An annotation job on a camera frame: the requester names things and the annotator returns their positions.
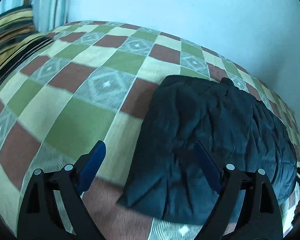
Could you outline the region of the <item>yellow black striped pillow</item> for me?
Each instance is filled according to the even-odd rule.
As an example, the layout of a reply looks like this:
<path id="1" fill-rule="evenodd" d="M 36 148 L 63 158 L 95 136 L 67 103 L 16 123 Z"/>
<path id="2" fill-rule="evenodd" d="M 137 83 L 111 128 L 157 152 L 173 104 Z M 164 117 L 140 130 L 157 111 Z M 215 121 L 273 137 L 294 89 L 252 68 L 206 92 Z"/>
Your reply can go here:
<path id="1" fill-rule="evenodd" d="M 0 85 L 26 59 L 52 42 L 35 28 L 31 5 L 0 14 Z"/>

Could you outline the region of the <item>dark navy quilted jacket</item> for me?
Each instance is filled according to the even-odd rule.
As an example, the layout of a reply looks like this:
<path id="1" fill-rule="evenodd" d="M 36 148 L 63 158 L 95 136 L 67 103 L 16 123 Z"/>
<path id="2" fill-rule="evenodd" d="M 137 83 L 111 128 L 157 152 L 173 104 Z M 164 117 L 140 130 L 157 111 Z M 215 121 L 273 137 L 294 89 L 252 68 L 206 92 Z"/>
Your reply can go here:
<path id="1" fill-rule="evenodd" d="M 218 193 L 194 147 L 222 165 L 265 170 L 279 203 L 295 188 L 296 152 L 286 127 L 228 78 L 171 75 L 155 90 L 119 204 L 171 223 L 202 225 Z"/>

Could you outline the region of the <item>checkered green brown bedspread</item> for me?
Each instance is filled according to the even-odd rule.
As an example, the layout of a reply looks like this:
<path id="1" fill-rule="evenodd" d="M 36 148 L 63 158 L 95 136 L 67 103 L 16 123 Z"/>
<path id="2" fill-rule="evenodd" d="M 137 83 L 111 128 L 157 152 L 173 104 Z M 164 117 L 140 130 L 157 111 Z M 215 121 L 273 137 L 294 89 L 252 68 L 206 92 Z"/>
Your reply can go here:
<path id="1" fill-rule="evenodd" d="M 154 90 L 169 75 L 230 78 L 285 124 L 300 167 L 293 112 L 223 56 L 167 33 L 117 22 L 73 22 L 0 86 L 0 216 L 17 230 L 32 172 L 58 171 L 103 140 L 106 158 L 84 203 L 107 239 L 193 239 L 198 226 L 150 219 L 117 205 Z"/>

